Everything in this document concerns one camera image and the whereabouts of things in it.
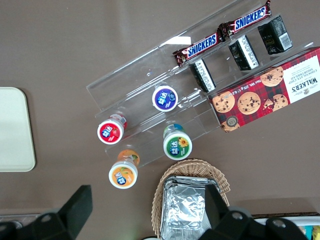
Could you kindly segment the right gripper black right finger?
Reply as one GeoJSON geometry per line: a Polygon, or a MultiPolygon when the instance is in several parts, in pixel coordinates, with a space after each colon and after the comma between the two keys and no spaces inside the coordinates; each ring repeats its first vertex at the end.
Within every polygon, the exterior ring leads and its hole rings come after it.
{"type": "Polygon", "coordinates": [[[215,186],[205,187],[205,212],[211,228],[201,240],[305,240],[292,221],[271,217],[265,224],[240,210],[230,210],[215,186]]]}

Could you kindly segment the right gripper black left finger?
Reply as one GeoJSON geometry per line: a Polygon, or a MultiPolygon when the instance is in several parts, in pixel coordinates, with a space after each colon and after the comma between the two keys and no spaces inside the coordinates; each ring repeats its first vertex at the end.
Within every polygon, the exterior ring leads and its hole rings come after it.
{"type": "Polygon", "coordinates": [[[93,211],[92,187],[82,185],[56,212],[39,216],[27,226],[27,240],[74,240],[93,211]]]}

